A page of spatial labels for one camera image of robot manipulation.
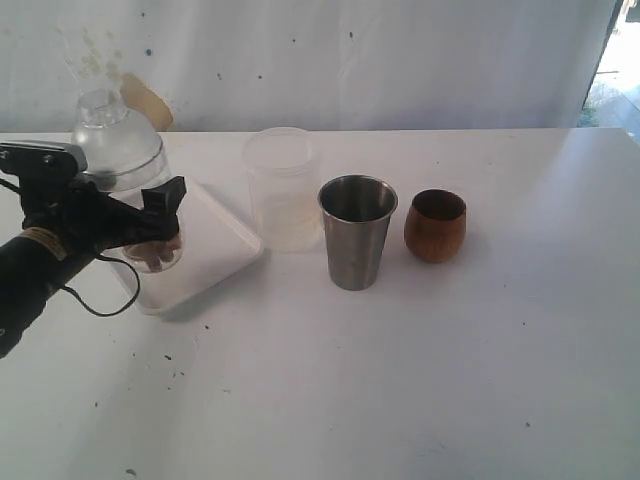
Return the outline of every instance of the table surface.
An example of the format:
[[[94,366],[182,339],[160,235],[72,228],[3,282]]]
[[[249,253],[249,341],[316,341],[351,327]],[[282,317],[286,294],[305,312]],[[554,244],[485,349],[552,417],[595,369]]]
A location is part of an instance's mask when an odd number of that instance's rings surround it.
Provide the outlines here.
[[[248,134],[168,133],[172,169],[250,218]],[[66,135],[2,135],[66,139]],[[52,298],[0,361],[7,479],[640,478],[640,149],[617,129],[317,133],[323,178],[400,197],[377,283],[267,254],[165,318]],[[468,205],[459,255],[402,239],[412,196]],[[0,242],[19,231],[0,192]],[[109,269],[73,282],[102,310]]]

